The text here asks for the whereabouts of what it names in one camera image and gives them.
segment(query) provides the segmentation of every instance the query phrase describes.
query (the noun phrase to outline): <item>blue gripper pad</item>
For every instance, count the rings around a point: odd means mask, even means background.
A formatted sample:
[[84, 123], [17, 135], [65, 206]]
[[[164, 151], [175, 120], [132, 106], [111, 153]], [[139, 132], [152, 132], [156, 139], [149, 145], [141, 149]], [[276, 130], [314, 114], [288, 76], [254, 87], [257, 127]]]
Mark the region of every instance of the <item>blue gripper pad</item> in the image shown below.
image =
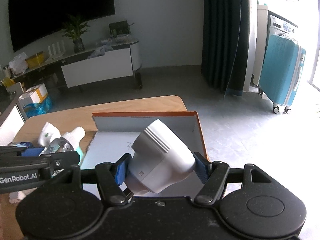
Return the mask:
[[121, 157], [114, 165], [116, 166], [115, 181], [118, 186], [122, 185], [127, 175], [128, 164], [131, 161], [131, 155]]
[[193, 153], [193, 156], [196, 159], [196, 174], [202, 184], [205, 184], [212, 173], [211, 163], [198, 152]]

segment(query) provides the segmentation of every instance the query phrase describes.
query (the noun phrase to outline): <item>suitcase handle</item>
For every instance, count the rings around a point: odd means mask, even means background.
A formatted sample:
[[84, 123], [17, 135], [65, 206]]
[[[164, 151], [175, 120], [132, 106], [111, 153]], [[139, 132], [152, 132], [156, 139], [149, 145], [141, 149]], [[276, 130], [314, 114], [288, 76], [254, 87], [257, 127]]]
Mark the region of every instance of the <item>suitcase handle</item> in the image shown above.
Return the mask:
[[297, 91], [297, 89], [298, 89], [300, 79], [301, 79], [301, 74], [302, 74], [302, 66], [299, 66], [299, 74], [298, 74], [297, 82], [294, 85], [293, 91]]

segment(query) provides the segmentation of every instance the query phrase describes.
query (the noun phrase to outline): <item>white router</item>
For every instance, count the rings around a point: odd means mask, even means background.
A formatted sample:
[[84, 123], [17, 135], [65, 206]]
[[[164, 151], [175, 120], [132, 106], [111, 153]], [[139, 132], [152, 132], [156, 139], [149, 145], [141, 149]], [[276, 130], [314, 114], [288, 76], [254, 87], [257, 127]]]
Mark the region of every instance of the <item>white router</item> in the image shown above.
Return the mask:
[[48, 45], [49, 58], [46, 60], [46, 62], [60, 58], [65, 54], [66, 48], [64, 46], [64, 41], [61, 40], [62, 51], [60, 49], [60, 43], [57, 42], [56, 44], [52, 43], [51, 45]]

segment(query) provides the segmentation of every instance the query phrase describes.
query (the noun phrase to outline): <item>tv stand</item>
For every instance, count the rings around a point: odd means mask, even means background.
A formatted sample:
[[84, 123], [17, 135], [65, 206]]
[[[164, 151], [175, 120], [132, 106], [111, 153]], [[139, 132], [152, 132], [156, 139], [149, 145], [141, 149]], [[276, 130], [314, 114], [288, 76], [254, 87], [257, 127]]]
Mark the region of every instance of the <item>tv stand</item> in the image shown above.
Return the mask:
[[103, 56], [79, 60], [63, 65], [67, 87], [75, 87], [96, 81], [133, 76], [138, 88], [142, 88], [139, 41], [112, 44], [113, 51]]
[[12, 78], [15, 82], [24, 82], [31, 87], [41, 77], [56, 73], [58, 88], [75, 87], [83, 84], [102, 81], [106, 79], [133, 76], [135, 85], [142, 89], [140, 75], [141, 59], [139, 40], [115, 43], [111, 45], [113, 51], [105, 55], [87, 59], [95, 48], [78, 53], [64, 54], [60, 58], [46, 61], [37, 67], [26, 70], [24, 73]]

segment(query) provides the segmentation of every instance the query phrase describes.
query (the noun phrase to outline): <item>wooden table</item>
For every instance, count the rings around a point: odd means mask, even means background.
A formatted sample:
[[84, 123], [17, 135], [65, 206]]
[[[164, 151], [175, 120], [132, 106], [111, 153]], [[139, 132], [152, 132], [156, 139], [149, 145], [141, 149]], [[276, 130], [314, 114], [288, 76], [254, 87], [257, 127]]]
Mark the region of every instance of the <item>wooden table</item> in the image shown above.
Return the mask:
[[[86, 153], [97, 128], [92, 120], [93, 112], [134, 112], [134, 111], [186, 111], [180, 97], [164, 96], [156, 98], [143, 98], [122, 102], [106, 103], [94, 106], [68, 109], [64, 111], [31, 117], [18, 132], [14, 141], [29, 141], [37, 144], [40, 131], [46, 122], [56, 126], [60, 133], [69, 132], [77, 126], [82, 126], [85, 136], [80, 147]], [[20, 240], [23, 235], [15, 219], [16, 205], [9, 203], [9, 194], [0, 195], [0, 239]]]

